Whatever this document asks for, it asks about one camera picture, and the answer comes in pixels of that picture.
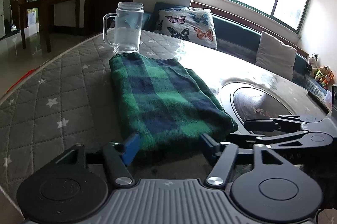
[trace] white cushion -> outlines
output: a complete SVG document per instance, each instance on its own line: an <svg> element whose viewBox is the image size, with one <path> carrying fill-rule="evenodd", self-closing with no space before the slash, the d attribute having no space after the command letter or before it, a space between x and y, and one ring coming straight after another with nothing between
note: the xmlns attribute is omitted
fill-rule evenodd
<svg viewBox="0 0 337 224"><path fill-rule="evenodd" d="M296 53L295 48L262 32L255 64L291 81Z"/></svg>
<svg viewBox="0 0 337 224"><path fill-rule="evenodd" d="M210 9L174 8L159 11L155 32L216 49Z"/></svg>

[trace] glass mug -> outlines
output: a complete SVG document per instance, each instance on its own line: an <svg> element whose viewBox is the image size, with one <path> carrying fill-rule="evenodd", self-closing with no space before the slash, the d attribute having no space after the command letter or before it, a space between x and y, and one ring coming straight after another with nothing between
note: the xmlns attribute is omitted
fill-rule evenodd
<svg viewBox="0 0 337 224"><path fill-rule="evenodd" d="M116 13L106 14L103 18L103 40L114 48L115 53L138 52L140 32L143 22L144 5L137 2L119 2ZM107 20L115 17L113 39L109 39Z"/></svg>

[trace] wooden side table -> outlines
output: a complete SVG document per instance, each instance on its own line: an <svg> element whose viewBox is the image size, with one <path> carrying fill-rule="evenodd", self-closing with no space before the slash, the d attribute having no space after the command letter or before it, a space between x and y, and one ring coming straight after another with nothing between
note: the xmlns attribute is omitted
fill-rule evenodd
<svg viewBox="0 0 337 224"><path fill-rule="evenodd" d="M50 17L49 17L49 8L51 5L55 5L57 3L71 1L71 0L35 0L29 1L22 4L19 4L19 21L20 21L20 30L21 30L21 39L22 39L22 47L26 49L26 37L25 37L25 20L27 20L27 10L33 8L39 8L39 31L40 34L44 37L47 52L51 51L50 46L50 35L49 35L49 27L50 27ZM80 0L76 1L75 8L75 17L76 17L76 32L77 35L78 29L80 27Z"/></svg>

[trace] butterfly pillow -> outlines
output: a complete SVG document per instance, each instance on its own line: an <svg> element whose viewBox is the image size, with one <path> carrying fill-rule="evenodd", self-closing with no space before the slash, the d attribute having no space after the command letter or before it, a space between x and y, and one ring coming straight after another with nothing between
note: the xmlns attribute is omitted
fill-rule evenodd
<svg viewBox="0 0 337 224"><path fill-rule="evenodd" d="M210 9L174 8L159 11L159 33L216 49Z"/></svg>

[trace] windowsill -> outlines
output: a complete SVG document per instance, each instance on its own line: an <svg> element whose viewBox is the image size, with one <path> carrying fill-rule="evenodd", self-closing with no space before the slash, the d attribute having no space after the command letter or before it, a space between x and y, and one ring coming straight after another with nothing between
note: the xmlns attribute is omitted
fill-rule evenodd
<svg viewBox="0 0 337 224"><path fill-rule="evenodd" d="M243 17L249 21L252 21L266 29L269 29L278 35L284 37L285 39L291 41L294 44L297 44L299 39L301 38L298 34L291 31L284 25L274 21L268 16L264 16L263 14L250 9L249 7L243 6L239 3L230 1L230 0L193 0L196 2L200 2L205 5L213 6L217 9L230 12L234 15Z"/></svg>

